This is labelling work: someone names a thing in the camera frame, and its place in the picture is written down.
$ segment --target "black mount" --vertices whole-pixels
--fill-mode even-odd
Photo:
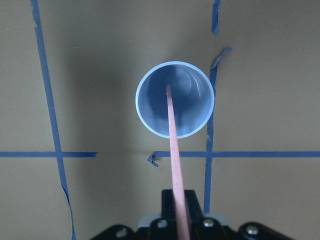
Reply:
[[[191,240],[292,240],[260,223],[248,222],[238,232],[217,216],[204,216],[194,190],[185,190]],[[92,240],[177,240],[173,191],[162,191],[161,216],[134,232],[125,225],[113,225]]]

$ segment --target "wooden stick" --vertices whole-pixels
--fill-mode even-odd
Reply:
[[[170,158],[172,172],[172,189],[175,203],[175,218],[178,240],[190,240],[189,223],[186,209],[185,189],[182,178],[181,162],[177,139],[174,106],[170,85],[166,86],[166,99],[168,104]]]

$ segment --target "screw head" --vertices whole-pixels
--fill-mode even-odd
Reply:
[[[202,221],[203,226],[206,228],[211,228],[215,225],[215,221],[211,218],[206,218]]]
[[[123,227],[123,228],[119,229],[119,230],[115,233],[115,236],[116,236],[118,239],[121,239],[121,238],[124,238],[127,234],[128,234],[128,230]]]
[[[159,229],[164,229],[168,226],[168,222],[167,220],[164,220],[164,219],[160,219],[156,225],[158,226]]]
[[[246,232],[250,235],[257,235],[259,233],[259,230],[256,226],[249,225],[246,227]]]

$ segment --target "beige wall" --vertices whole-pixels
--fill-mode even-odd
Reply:
[[[218,68],[216,151],[320,151],[320,3],[222,1],[39,1],[74,227],[87,240],[110,225],[136,228],[158,213],[171,187],[169,159],[147,163],[169,141],[135,110],[140,79],[157,64]],[[32,8],[0,7],[0,151],[53,151]],[[203,151],[206,130],[179,141]],[[205,160],[183,158],[187,189],[203,204]],[[320,235],[320,158],[222,159],[212,164],[211,212],[237,229],[258,221],[295,239]],[[4,240],[70,239],[67,204],[54,158],[0,158]]]

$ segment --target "blue tape strip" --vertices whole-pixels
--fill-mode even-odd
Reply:
[[[156,154],[157,152],[155,151],[154,153],[152,153],[149,157],[148,157],[148,162],[150,162],[153,166],[158,167],[159,165],[153,160],[154,158],[156,158]]]
[[[214,65],[210,68],[210,82],[212,84],[214,98],[216,98],[216,81],[218,74],[218,65],[222,58],[232,49],[231,46],[226,47],[222,54],[216,59]],[[214,101],[212,115],[207,122],[207,135],[206,140],[206,154],[209,155],[213,152],[214,148],[214,113],[215,113],[216,101]],[[203,212],[208,214],[210,212],[210,201],[211,201],[211,178],[212,178],[212,157],[207,156],[205,158],[205,172],[204,172],[204,203],[203,203]]]
[[[30,3],[31,3],[31,6],[33,7],[33,10],[32,10],[33,19],[37,24],[34,30],[35,30],[36,41],[38,45],[42,77],[43,77],[43,83],[44,83],[44,89],[45,89],[45,96],[46,96],[46,101],[47,101],[48,110],[49,110],[49,118],[50,118],[51,129],[52,129],[54,149],[57,153],[61,153],[62,151],[61,151],[61,144],[60,144],[60,138],[59,138],[57,117],[55,112],[54,97],[52,94],[51,83],[50,83],[48,62],[47,62],[46,49],[45,49],[45,41],[44,41],[44,36],[43,36],[43,31],[41,26],[38,0],[30,0]],[[61,186],[65,192],[65,196],[67,198],[67,202],[70,207],[70,199],[69,199],[67,179],[66,179],[66,173],[65,173],[65,167],[64,167],[64,160],[62,156],[57,156],[56,160],[58,165]],[[76,240],[75,229],[72,221],[72,214],[70,218],[71,218],[71,226],[72,226],[71,239]]]
[[[0,151],[0,158],[95,158],[97,152]]]
[[[212,6],[212,25],[211,32],[217,36],[219,30],[219,8],[220,8],[220,0],[214,0],[214,4]]]
[[[168,158],[169,151],[155,151],[149,158]],[[181,151],[182,158],[320,158],[320,151]]]
[[[320,158],[320,151],[221,151],[213,158]]]

